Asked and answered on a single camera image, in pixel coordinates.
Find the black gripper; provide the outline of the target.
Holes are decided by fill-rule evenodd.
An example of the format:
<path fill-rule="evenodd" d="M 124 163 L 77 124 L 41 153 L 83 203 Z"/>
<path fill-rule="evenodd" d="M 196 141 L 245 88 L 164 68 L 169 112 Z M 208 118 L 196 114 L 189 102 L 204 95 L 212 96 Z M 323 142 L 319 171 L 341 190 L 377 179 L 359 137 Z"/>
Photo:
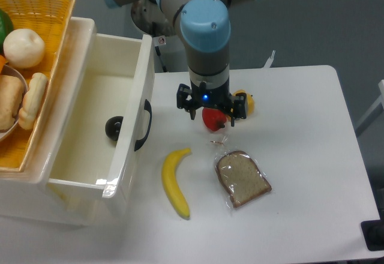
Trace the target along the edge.
<path fill-rule="evenodd" d="M 247 95 L 229 92 L 229 80 L 221 86 L 208 89 L 191 83 L 191 88 L 181 83 L 176 92 L 176 106 L 190 114 L 191 120 L 196 117 L 196 110 L 201 107 L 223 110 L 230 118 L 230 124 L 235 126 L 236 120 L 247 118 Z"/>

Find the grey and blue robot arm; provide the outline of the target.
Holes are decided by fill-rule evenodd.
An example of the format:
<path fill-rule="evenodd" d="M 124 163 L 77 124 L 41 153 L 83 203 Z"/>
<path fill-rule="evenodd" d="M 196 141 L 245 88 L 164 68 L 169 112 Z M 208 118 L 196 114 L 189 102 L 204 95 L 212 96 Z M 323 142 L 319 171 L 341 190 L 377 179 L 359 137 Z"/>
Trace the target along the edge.
<path fill-rule="evenodd" d="M 122 7 L 140 0 L 105 0 L 109 7 Z M 201 107 L 216 109 L 232 122 L 245 119 L 247 96 L 229 91 L 228 9 L 253 0 L 153 0 L 184 45 L 190 85 L 181 84 L 176 105 L 191 118 Z"/>

